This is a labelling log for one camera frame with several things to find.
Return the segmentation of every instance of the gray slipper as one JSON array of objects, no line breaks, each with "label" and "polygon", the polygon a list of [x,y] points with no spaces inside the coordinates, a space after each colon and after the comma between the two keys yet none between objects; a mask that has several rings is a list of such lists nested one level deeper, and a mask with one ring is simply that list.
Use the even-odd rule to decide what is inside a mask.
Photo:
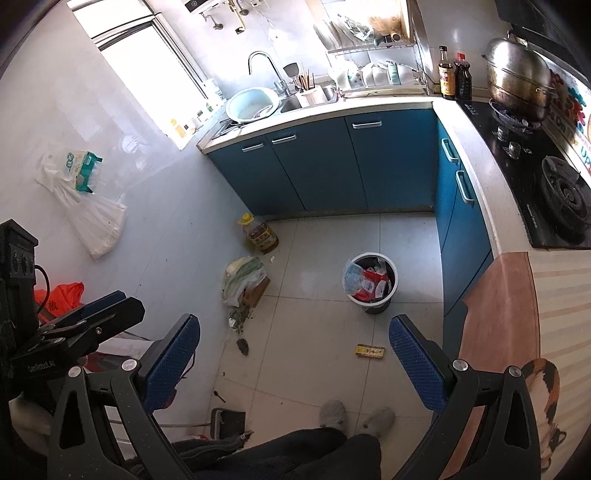
[{"label": "gray slipper", "polygon": [[336,429],[345,433],[347,428],[347,412],[345,406],[338,400],[329,400],[320,407],[318,415],[321,427]]},{"label": "gray slipper", "polygon": [[381,407],[375,410],[358,428],[357,434],[366,433],[376,438],[385,436],[394,425],[394,412],[391,408]]}]

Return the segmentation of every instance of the metal lid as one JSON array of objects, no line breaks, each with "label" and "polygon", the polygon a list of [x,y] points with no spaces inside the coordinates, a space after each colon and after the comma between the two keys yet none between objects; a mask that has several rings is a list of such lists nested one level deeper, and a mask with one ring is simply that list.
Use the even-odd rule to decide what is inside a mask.
[{"label": "metal lid", "polygon": [[486,61],[520,78],[551,86],[550,69],[533,50],[507,38],[493,38],[486,48]]}]

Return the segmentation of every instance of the gas stove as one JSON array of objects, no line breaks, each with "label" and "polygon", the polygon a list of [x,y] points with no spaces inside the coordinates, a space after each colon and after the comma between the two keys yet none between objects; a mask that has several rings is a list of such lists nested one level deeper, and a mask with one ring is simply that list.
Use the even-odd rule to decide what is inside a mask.
[{"label": "gas stove", "polygon": [[591,249],[591,189],[540,124],[458,102],[501,168],[534,248]]}]

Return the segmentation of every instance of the stove burner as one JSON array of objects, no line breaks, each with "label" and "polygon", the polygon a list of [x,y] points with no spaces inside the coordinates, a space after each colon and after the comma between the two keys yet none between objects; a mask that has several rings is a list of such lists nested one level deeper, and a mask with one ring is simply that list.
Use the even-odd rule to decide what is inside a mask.
[{"label": "stove burner", "polygon": [[490,100],[489,104],[494,110],[494,117],[500,123],[509,128],[516,134],[525,136],[531,135],[534,131],[542,127],[540,122],[531,122],[523,117],[515,116],[503,107],[500,103]]},{"label": "stove burner", "polygon": [[542,192],[556,220],[576,233],[591,226],[591,188],[568,162],[547,156],[542,161]]}]

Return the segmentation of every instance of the sink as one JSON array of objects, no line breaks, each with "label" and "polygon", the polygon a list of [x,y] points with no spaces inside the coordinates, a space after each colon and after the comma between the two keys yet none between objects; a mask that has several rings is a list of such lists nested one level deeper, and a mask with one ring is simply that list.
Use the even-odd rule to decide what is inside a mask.
[{"label": "sink", "polygon": [[[317,105],[325,105],[326,103],[335,103],[339,99],[339,95],[336,91],[336,88],[333,85],[327,85],[322,87],[322,91],[326,97],[326,101],[324,103],[319,103]],[[281,102],[281,106],[277,109],[276,115],[280,113],[291,112],[293,110],[299,110],[301,108],[310,108],[309,106],[302,107],[300,105],[300,101],[297,99],[295,95],[292,95],[286,99],[283,99]]]}]

